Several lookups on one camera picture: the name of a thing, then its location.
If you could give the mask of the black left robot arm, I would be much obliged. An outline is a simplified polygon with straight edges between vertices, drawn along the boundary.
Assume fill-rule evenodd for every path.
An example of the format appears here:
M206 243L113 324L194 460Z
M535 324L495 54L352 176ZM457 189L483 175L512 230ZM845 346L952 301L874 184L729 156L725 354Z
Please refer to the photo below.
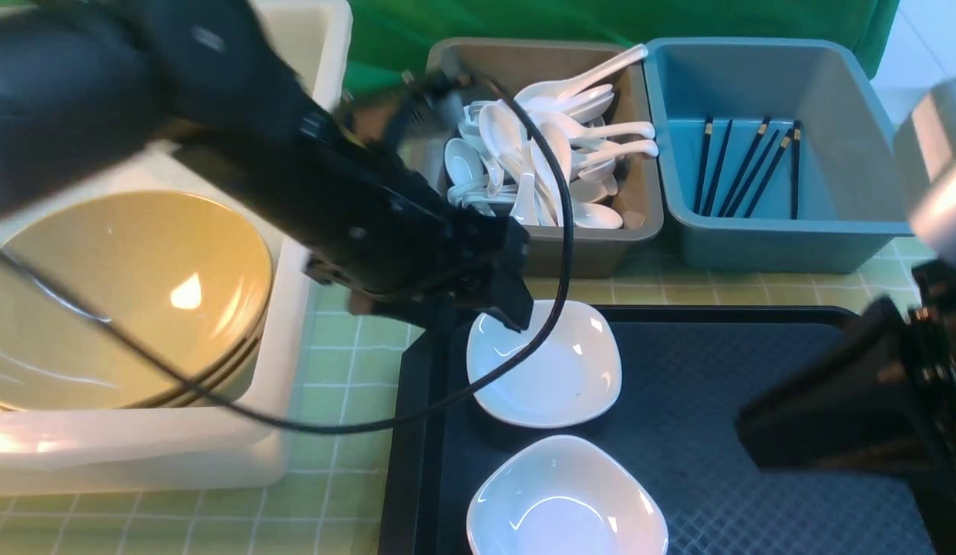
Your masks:
M179 142L308 250L305 273L431 325L447 301L530 327L530 235L444 200L397 153L470 85L431 73L323 108L246 1L63 2L0 15L0 219Z

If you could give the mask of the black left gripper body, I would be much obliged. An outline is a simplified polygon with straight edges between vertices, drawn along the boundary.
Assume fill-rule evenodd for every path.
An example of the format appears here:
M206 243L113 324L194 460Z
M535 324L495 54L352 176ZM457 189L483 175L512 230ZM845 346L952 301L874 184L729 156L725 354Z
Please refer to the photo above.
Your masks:
M443 329L465 312L484 313L512 331L530 327L534 300L523 283L530 232L512 217L451 210L433 234L368 235L357 261L382 285L356 280L310 254L305 274L350 291L348 309L420 327Z

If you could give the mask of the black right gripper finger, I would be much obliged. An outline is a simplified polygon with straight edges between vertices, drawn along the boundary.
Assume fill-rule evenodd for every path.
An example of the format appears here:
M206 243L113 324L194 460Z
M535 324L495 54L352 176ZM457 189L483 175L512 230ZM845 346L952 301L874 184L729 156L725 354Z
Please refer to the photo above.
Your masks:
M907 323L878 298L830 350L743 406L736 432L761 469L932 472L934 427L908 368Z

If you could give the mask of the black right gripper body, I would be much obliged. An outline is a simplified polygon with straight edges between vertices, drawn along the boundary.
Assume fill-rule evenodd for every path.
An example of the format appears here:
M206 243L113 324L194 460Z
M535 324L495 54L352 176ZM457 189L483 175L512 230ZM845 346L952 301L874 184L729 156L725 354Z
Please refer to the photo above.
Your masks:
M907 309L902 362L913 392L904 476L923 490L925 526L939 554L956 554L956 268L925 262L911 271L920 306Z

